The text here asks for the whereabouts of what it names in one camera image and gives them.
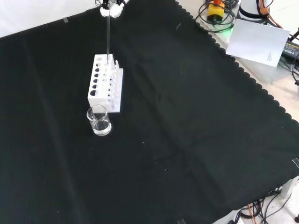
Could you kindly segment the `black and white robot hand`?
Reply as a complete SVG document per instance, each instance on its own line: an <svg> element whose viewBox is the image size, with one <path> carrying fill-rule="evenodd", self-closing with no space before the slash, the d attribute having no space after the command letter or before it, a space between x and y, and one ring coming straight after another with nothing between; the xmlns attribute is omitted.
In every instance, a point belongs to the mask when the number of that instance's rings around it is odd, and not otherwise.
<svg viewBox="0 0 299 224"><path fill-rule="evenodd" d="M117 18L129 0L96 0L95 4L100 8L103 17Z"/></svg>

